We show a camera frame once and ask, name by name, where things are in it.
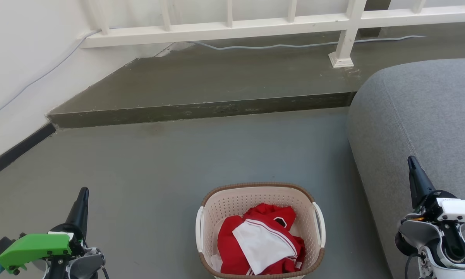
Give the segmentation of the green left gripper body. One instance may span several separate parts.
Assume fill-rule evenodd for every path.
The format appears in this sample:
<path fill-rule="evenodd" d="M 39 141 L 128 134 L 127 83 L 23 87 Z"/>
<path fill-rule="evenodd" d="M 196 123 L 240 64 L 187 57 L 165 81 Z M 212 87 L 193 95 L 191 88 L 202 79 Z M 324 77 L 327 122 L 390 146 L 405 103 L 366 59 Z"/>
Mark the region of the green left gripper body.
<path fill-rule="evenodd" d="M 0 252 L 0 265 L 9 273 L 17 268 L 25 268 L 27 263 L 36 260 L 73 260 L 85 254 L 87 226 L 59 224 L 48 233 L 27 234 L 19 239 L 8 241 Z"/>

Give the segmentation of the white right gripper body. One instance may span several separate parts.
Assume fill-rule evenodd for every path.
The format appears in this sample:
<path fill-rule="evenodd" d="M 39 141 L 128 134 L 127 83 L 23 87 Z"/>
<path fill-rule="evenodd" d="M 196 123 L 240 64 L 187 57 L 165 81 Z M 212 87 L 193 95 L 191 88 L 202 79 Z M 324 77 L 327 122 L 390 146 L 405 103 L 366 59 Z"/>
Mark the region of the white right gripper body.
<path fill-rule="evenodd" d="M 439 224 L 452 221 L 465 224 L 465 200 L 443 190 L 414 194 L 414 220 Z"/>

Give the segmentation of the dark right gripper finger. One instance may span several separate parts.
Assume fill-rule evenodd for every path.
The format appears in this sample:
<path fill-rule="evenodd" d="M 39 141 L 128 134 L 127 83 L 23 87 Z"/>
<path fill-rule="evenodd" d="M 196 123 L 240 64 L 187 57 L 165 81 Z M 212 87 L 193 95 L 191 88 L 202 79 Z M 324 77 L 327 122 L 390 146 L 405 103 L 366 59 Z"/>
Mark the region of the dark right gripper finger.
<path fill-rule="evenodd" d="M 436 191 L 436 189 L 415 156 L 409 156 L 407 163 L 412 208 L 416 210 L 425 201 L 427 196 Z"/>

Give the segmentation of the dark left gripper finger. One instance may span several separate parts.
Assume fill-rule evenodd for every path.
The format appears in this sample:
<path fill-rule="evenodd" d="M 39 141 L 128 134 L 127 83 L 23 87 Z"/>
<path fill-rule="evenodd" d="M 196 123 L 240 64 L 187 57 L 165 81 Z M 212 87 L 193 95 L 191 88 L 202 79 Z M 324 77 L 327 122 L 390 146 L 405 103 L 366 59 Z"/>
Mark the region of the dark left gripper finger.
<path fill-rule="evenodd" d="M 87 237 L 89 189 L 82 187 L 68 214 L 66 223 L 74 226 L 83 238 Z"/>

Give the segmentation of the beige perforated laundry basket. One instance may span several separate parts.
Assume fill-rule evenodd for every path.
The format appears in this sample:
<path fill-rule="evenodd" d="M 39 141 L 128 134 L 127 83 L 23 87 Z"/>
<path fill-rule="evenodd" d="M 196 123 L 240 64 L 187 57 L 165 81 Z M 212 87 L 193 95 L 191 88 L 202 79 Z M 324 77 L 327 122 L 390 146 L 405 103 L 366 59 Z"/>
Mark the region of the beige perforated laundry basket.
<path fill-rule="evenodd" d="M 307 256 L 301 270 L 264 276 L 224 274 L 213 270 L 211 258 L 218 251 L 219 227 L 225 218 L 245 213 L 262 202 L 291 206 L 296 212 L 293 231 L 307 244 Z M 321 265 L 327 234 L 322 211 L 308 191 L 289 183 L 259 182 L 221 186 L 207 193 L 197 211 L 195 236 L 200 261 L 214 279 L 303 279 Z"/>

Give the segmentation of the grey fabric sofa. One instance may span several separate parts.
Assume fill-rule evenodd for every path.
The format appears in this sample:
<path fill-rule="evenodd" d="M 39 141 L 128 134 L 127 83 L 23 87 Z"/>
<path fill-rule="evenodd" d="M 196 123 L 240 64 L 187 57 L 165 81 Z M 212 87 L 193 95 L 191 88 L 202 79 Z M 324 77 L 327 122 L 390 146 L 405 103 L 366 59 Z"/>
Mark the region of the grey fabric sofa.
<path fill-rule="evenodd" d="M 347 134 L 392 279 L 405 279 L 395 235 L 412 211 L 407 158 L 465 200 L 465 59 L 376 72 L 351 102 Z"/>

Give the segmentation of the black baseboard strip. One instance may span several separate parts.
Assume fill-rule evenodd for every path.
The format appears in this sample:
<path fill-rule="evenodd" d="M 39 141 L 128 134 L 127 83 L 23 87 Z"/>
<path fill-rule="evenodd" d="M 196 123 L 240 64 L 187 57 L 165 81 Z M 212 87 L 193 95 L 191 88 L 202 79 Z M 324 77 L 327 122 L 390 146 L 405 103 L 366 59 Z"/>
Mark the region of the black baseboard strip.
<path fill-rule="evenodd" d="M 36 145 L 44 141 L 56 132 L 54 125 L 49 122 L 41 129 L 37 130 L 29 137 L 9 149 L 7 152 L 0 155 L 0 172 L 8 167 L 11 163 L 16 161 L 23 154 L 34 148 Z"/>

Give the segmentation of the white garment with red stripes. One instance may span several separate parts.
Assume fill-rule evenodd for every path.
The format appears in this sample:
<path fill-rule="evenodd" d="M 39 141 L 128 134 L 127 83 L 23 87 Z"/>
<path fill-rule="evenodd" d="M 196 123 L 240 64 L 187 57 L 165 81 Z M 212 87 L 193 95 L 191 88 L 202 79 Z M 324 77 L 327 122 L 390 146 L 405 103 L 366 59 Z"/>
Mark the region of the white garment with red stripes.
<path fill-rule="evenodd" d="M 288 236 L 259 220 L 245 219 L 232 233 L 255 275 L 283 258 L 299 254 Z"/>

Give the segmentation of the white railing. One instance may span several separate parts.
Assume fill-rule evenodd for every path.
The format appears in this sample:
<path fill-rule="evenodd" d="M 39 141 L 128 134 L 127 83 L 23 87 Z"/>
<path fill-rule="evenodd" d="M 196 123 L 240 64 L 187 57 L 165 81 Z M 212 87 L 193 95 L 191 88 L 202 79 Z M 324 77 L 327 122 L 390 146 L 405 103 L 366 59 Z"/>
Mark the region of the white railing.
<path fill-rule="evenodd" d="M 82 48 L 191 42 L 338 31 L 335 68 L 352 67 L 362 29 L 465 22 L 465 0 L 150 0 L 151 20 L 110 27 L 105 0 L 89 0 L 98 30 Z"/>

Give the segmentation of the dark brown post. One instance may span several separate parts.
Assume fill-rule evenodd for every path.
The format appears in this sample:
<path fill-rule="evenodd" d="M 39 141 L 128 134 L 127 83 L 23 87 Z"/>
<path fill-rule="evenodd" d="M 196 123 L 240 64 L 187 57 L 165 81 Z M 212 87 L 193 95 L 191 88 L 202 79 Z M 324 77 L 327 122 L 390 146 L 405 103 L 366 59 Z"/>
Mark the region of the dark brown post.
<path fill-rule="evenodd" d="M 391 0 L 366 0 L 364 11 L 388 10 Z M 361 39 L 379 37 L 381 27 L 361 28 L 358 34 Z"/>

